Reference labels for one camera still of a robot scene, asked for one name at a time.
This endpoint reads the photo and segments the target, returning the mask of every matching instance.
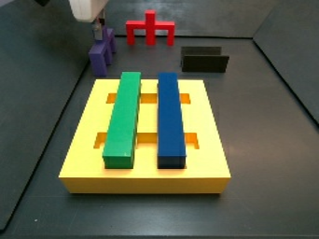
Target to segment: toy block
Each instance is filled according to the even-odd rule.
[[[229,56],[220,47],[181,47],[181,71],[224,73]]]
[[[102,149],[108,169],[133,168],[138,105],[140,73],[122,72]]]
[[[184,168],[185,145],[176,73],[158,73],[157,167]]]
[[[113,29],[102,27],[102,40],[94,40],[88,52],[94,77],[105,77],[106,65],[112,63],[112,53],[116,52]]]
[[[178,79],[185,167],[157,168],[157,83],[156,79],[140,81],[133,169],[108,169],[102,144],[120,81],[96,80],[58,175],[69,193],[221,193],[225,190],[231,173],[203,80]]]
[[[145,10],[145,21],[126,21],[125,33],[126,44],[134,44],[134,29],[145,30],[145,44],[153,46],[156,44],[156,30],[166,30],[166,45],[174,45],[174,23],[172,21],[156,21],[156,11]]]

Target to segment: red object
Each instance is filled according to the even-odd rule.
[[[166,45],[174,45],[174,22],[173,21],[156,21],[156,10],[144,11],[145,21],[126,21],[125,33],[126,44],[134,45],[134,29],[145,30],[145,45],[156,44],[156,30],[166,30]]]

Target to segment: table surface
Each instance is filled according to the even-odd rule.
[[[72,94],[5,237],[319,236],[319,134],[307,111],[249,39],[165,38],[134,46],[117,37],[108,78],[177,72],[201,78],[232,180],[220,195],[70,195],[58,178],[94,78]],[[220,46],[224,74],[181,73],[180,47]]]

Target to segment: purple block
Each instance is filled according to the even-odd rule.
[[[105,66],[112,63],[112,53],[116,52],[113,29],[102,27],[102,40],[94,40],[88,52],[94,77],[105,77]]]

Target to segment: green bar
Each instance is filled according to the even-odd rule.
[[[138,106],[140,72],[122,72],[102,149],[105,168],[133,168]]]

